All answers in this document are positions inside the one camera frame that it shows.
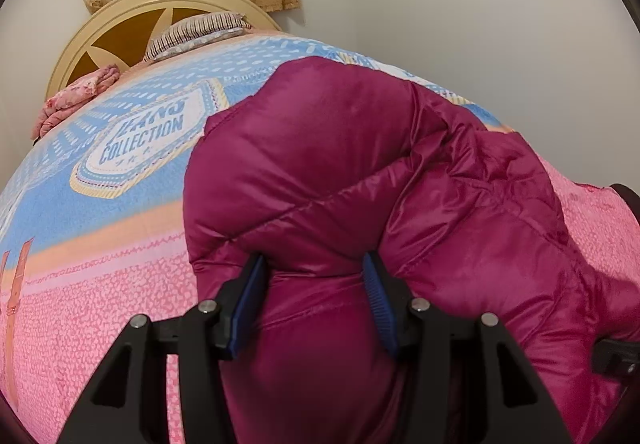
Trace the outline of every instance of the quilted nylon fabric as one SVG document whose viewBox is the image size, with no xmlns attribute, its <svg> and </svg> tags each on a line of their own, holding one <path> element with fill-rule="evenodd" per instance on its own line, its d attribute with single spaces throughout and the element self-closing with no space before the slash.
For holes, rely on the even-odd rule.
<svg viewBox="0 0 640 444">
<path fill-rule="evenodd" d="M 273 276 L 258 332 L 223 381 L 241 444 L 384 444 L 404 370 L 376 335 L 360 275 L 392 274 L 447 313 L 500 316 L 586 443 L 618 387 L 596 338 L 640 339 L 640 292 L 590 267 L 542 164 L 414 83 L 319 58 L 283 64 L 216 114 L 186 172 L 201 299 L 260 251 Z"/>
</svg>

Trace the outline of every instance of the blue rubber pad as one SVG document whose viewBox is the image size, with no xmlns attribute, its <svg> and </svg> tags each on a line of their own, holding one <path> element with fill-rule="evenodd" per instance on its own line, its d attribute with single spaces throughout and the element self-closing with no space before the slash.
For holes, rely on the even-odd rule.
<svg viewBox="0 0 640 444">
<path fill-rule="evenodd" d="M 264 257 L 260 256 L 255 262 L 231 318 L 231 340 L 228 348 L 234 359 L 238 357 L 238 353 L 251 337 L 255 318 L 264 301 L 267 279 L 266 262 Z"/>
<path fill-rule="evenodd" d="M 386 351 L 396 358 L 400 350 L 396 318 L 369 254 L 366 254 L 362 260 L 362 275 L 380 340 Z"/>
</svg>

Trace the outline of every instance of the metal screw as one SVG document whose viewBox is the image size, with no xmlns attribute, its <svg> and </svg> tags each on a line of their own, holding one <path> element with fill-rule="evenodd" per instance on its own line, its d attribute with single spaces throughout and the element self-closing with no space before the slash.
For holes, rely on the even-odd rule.
<svg viewBox="0 0 640 444">
<path fill-rule="evenodd" d="M 485 325 L 487 327 L 495 327 L 500 322 L 498 316 L 496 316 L 493 312 L 485 312 L 480 317 L 480 320 L 482 321 L 482 325 Z"/>
<path fill-rule="evenodd" d="M 425 312 L 431 308 L 431 303 L 425 298 L 414 298 L 411 300 L 411 308 L 416 312 Z"/>
<path fill-rule="evenodd" d="M 131 318 L 129 325 L 135 329 L 141 329 L 146 325 L 147 317 L 144 314 L 137 314 Z"/>
<path fill-rule="evenodd" d="M 213 312 L 216 308 L 218 308 L 218 304 L 212 299 L 203 300 L 198 304 L 198 310 L 203 314 Z"/>
</svg>

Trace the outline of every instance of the white wall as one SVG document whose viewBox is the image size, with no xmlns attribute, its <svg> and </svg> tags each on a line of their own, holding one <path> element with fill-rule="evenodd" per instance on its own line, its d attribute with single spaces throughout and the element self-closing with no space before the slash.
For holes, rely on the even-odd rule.
<svg viewBox="0 0 640 444">
<path fill-rule="evenodd" d="M 82 0 L 6 0 L 0 8 L 0 189 L 31 147 L 62 50 L 88 18 Z"/>
<path fill-rule="evenodd" d="M 475 100 L 573 179 L 640 189 L 640 34 L 620 0 L 302 1 L 303 10 L 276 14 L 285 30 Z M 87 18 L 82 0 L 0 8 L 0 188 L 28 151 L 60 52 Z"/>
<path fill-rule="evenodd" d="M 357 14 L 364 54 L 487 107 L 574 180 L 640 191 L 640 34 L 621 0 L 358 0 Z"/>
</svg>

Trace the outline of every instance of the bed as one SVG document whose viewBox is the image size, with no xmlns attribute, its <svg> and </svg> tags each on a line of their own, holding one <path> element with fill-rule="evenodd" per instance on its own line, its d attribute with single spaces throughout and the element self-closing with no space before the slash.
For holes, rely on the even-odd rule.
<svg viewBox="0 0 640 444">
<path fill-rule="evenodd" d="M 147 43 L 198 13 L 245 14 L 252 33 L 155 64 Z M 292 37 L 247 0 L 116 0 L 68 44 L 47 96 L 112 62 L 124 75 L 38 142 L 0 195 L 0 392 L 40 444 L 56 441 L 126 321 L 196 302 L 182 226 L 182 182 L 206 118 L 254 94 L 283 62 L 321 56 L 414 80 L 404 70 Z M 183 440 L 177 362 L 168 361 L 172 443 Z"/>
</svg>

